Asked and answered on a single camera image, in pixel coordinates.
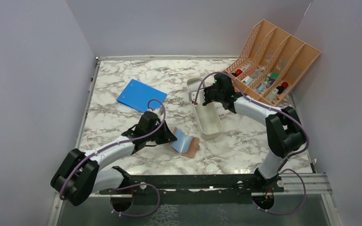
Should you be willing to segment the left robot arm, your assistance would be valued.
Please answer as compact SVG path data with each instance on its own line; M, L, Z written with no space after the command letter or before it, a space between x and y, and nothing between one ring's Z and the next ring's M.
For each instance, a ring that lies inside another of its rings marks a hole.
M123 132L114 141L86 152L71 150L54 174L50 185L61 200L72 205L82 204L90 194L113 188L117 193L129 189L126 171L109 164L137 153L148 142L156 145L177 141L164 119L150 111L141 116L137 124Z

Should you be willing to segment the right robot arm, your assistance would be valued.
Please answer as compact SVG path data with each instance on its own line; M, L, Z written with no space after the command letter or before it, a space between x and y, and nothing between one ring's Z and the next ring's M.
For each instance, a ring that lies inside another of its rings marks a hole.
M214 72L211 75L214 83L204 87L205 80L202 80L192 103L202 106L221 103L225 110L244 115L266 127L270 151L254 171L253 179L254 188L264 192L277 179L286 162L308 148L307 132L293 107L279 108L254 100L228 73Z

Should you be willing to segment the tan leather card holder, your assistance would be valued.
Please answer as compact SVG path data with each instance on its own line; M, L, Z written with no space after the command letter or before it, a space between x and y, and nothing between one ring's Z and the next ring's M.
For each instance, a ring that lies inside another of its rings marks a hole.
M198 137L188 136L176 127L173 130L173 135L177 140L172 141L170 147L179 155L194 158L197 151L200 149L200 139Z

